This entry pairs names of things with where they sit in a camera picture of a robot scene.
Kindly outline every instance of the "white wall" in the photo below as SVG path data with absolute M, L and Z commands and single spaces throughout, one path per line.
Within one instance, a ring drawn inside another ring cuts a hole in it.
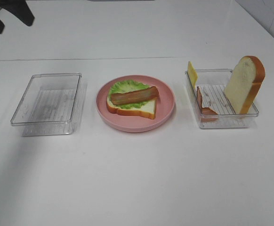
M 236 0 L 274 37 L 274 0 Z

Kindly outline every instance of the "white table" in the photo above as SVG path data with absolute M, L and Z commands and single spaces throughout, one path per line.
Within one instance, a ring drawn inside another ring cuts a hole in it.
M 194 119 L 187 61 L 232 68 L 239 57 L 0 62 L 0 226 L 274 226 L 274 56 L 260 59 L 256 123 L 211 130 Z M 9 121 L 30 76 L 62 72 L 88 82 L 80 130 L 20 137 Z M 125 133 L 97 113 L 100 87 L 128 74 L 173 89 L 176 110 L 159 128 Z
M 27 3 L 32 27 L 0 11 L 0 60 L 274 54 L 273 37 L 234 0 Z

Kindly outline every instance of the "cheese slice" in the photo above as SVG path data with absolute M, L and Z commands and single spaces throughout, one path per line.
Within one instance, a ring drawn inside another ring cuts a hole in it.
M 190 79 L 190 82 L 192 84 L 192 87 L 195 88 L 195 83 L 197 82 L 198 79 L 198 74 L 193 68 L 192 62 L 188 61 L 188 66 L 187 66 L 187 73 Z

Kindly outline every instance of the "clear plastic container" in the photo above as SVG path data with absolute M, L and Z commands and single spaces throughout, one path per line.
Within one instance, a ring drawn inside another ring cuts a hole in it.
M 254 103 L 247 114 L 236 114 L 225 97 L 223 90 L 229 82 L 232 74 L 231 69 L 203 69 L 196 70 L 198 79 L 195 88 L 199 87 L 202 94 L 202 107 L 209 107 L 217 115 L 201 113 L 197 101 L 196 89 L 192 87 L 189 75 L 185 72 L 188 80 L 187 91 L 190 97 L 196 120 L 201 129 L 216 128 L 247 128 L 258 116 L 258 110 Z
M 11 125 L 24 137 L 72 134 L 81 122 L 85 92 L 80 73 L 33 75 Z

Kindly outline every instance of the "pink plate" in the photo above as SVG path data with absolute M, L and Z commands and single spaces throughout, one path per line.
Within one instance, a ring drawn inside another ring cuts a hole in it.
M 157 87 L 159 98 L 157 100 L 156 118 L 154 120 L 140 116 L 122 116 L 108 112 L 106 99 L 110 87 L 118 81 L 127 79 L 133 79 Z M 111 127 L 125 132 L 145 132 L 162 125 L 171 116 L 175 106 L 175 96 L 167 84 L 156 78 L 145 75 L 128 75 L 105 84 L 97 94 L 96 105 L 104 122 Z

